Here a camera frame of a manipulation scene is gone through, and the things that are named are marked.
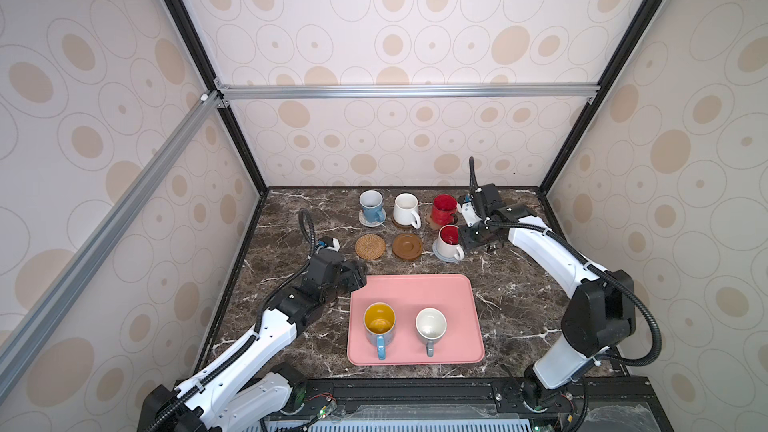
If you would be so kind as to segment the white mug red inside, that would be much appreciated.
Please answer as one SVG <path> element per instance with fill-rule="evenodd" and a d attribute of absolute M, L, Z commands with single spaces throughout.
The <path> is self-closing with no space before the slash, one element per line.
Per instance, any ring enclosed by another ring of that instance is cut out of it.
<path fill-rule="evenodd" d="M 434 244 L 443 256 L 454 257 L 460 261 L 465 258 L 464 249 L 460 245 L 459 228 L 456 225 L 442 227 Z"/>

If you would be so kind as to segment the grey woven round coaster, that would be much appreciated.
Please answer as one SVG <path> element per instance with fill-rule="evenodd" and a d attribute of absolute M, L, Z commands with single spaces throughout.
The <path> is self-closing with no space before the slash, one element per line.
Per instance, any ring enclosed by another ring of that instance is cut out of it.
<path fill-rule="evenodd" d="M 435 247 L 435 245 L 436 245 L 436 244 L 433 244 L 432 252 L 433 252 L 433 255 L 434 255 L 434 256 L 435 256 L 437 259 L 439 259 L 439 260 L 440 260 L 440 261 L 442 261 L 442 262 L 445 262 L 445 263 L 450 263 L 450 264 L 453 264 L 453 263 L 457 263 L 457 262 L 460 262 L 460 259 L 456 259 L 456 258 L 454 258 L 454 257 L 446 257 L 446 256 L 443 256 L 442 254 L 440 254 L 440 253 L 439 253 L 439 251 L 438 251 L 438 249 Z"/>

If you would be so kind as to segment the brown paw shaped coaster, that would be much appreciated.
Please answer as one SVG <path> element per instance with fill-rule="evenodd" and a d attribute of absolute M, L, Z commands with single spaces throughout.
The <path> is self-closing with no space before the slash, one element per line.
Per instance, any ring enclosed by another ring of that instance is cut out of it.
<path fill-rule="evenodd" d="M 432 216 L 428 216 L 427 217 L 427 222 L 428 222 L 428 225 L 430 226 L 430 228 L 432 230 L 434 230 L 434 231 L 439 231 L 442 227 L 444 227 L 444 224 L 442 224 L 442 223 L 440 223 L 438 221 L 435 221 L 432 218 Z"/>

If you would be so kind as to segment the blue floral mug white inside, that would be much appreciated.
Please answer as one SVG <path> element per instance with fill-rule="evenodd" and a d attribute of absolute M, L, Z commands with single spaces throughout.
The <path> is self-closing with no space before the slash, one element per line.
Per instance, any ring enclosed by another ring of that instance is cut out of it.
<path fill-rule="evenodd" d="M 385 211 L 383 209 L 383 196 L 376 190 L 366 190 L 359 197 L 361 211 L 369 221 L 380 221 Z"/>

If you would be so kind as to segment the dark red mug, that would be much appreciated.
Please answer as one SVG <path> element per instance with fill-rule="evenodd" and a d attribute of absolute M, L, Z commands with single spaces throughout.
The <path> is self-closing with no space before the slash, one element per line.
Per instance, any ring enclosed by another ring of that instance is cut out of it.
<path fill-rule="evenodd" d="M 456 223 L 457 209 L 458 202 L 455 197 L 441 194 L 433 200 L 430 216 L 435 221 L 444 224 L 444 226 L 454 225 Z"/>

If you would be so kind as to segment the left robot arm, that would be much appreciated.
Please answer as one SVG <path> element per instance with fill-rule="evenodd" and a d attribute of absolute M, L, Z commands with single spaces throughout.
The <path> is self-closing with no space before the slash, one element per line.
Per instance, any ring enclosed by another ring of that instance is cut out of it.
<path fill-rule="evenodd" d="M 292 367 L 251 380 L 326 306 L 363 288 L 367 268 L 346 259 L 338 240 L 318 237 L 308 209 L 298 220 L 309 245 L 304 264 L 267 296 L 254 325 L 217 359 L 174 389 L 159 386 L 144 399 L 139 430 L 241 431 L 285 406 L 302 406 L 304 378 Z"/>

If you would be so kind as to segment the blue mug yellow inside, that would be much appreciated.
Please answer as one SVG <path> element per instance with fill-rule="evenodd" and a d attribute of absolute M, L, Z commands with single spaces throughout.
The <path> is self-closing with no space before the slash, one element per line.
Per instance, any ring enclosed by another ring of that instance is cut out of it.
<path fill-rule="evenodd" d="M 396 313 L 387 303 L 373 303 L 364 312 L 363 325 L 366 337 L 376 349 L 377 358 L 380 361 L 387 358 L 387 348 L 394 340 L 396 324 Z"/>

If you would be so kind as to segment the woven rattan round coaster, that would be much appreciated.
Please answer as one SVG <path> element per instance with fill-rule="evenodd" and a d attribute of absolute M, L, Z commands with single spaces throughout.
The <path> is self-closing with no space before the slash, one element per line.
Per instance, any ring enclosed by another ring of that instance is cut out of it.
<path fill-rule="evenodd" d="M 385 240 L 376 234 L 363 235 L 355 243 L 355 253 L 358 257 L 366 261 L 381 258 L 385 251 Z"/>

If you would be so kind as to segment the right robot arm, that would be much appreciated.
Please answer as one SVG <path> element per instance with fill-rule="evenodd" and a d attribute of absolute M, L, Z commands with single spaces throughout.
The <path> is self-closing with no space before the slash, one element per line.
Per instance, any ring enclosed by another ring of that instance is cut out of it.
<path fill-rule="evenodd" d="M 530 208 L 506 203 L 492 183 L 480 184 L 474 171 L 469 173 L 469 192 L 458 210 L 465 222 L 459 228 L 464 249 L 491 251 L 510 244 L 542 267 L 569 299 L 560 338 L 526 369 L 519 386 L 529 410 L 545 411 L 570 382 L 604 360 L 643 367 L 659 358 L 661 329 L 636 295 L 628 273 L 611 271 L 590 260 Z M 635 333 L 638 316 L 644 318 L 651 334 L 649 351 L 640 358 L 613 353 L 612 347 Z"/>

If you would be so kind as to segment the multicolour woven round coaster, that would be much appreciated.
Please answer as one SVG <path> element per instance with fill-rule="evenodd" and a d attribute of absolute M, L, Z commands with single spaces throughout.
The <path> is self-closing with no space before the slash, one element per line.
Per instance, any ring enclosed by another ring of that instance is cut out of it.
<path fill-rule="evenodd" d="M 383 215 L 383 219 L 380 220 L 380 221 L 369 221 L 366 218 L 365 214 L 362 211 L 360 211 L 359 214 L 358 214 L 358 220 L 359 220 L 361 225 L 363 225 L 365 227 L 368 227 L 368 228 L 374 228 L 374 227 L 379 227 L 379 226 L 384 224 L 384 222 L 386 220 L 386 215 Z"/>

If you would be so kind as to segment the brown wooden coaster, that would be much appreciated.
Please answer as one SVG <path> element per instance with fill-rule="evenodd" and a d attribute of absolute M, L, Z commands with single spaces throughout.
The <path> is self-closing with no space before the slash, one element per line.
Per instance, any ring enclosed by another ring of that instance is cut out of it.
<path fill-rule="evenodd" d="M 394 218 L 391 218 L 390 222 L 391 222 L 391 223 L 392 223 L 392 224 L 393 224 L 393 225 L 394 225 L 396 228 L 398 228 L 398 229 L 402 229 L 402 230 L 409 230 L 409 231 L 410 231 L 410 230 L 413 230 L 413 226 L 412 226 L 412 225 L 410 225 L 410 224 L 406 224 L 406 225 L 400 224 L 400 223 L 399 223 L 399 222 L 397 222 L 397 221 L 396 221 Z"/>
<path fill-rule="evenodd" d="M 418 259 L 423 252 L 423 242 L 419 236 L 411 233 L 398 234 L 392 242 L 393 254 L 406 261 Z"/>

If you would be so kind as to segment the white mug front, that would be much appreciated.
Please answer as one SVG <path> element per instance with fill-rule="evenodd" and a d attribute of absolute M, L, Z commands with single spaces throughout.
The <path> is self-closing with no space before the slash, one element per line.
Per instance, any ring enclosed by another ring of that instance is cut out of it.
<path fill-rule="evenodd" d="M 420 340 L 425 346 L 427 356 L 432 358 L 435 345 L 447 332 L 448 324 L 446 317 L 436 308 L 424 308 L 416 316 L 415 327 Z"/>

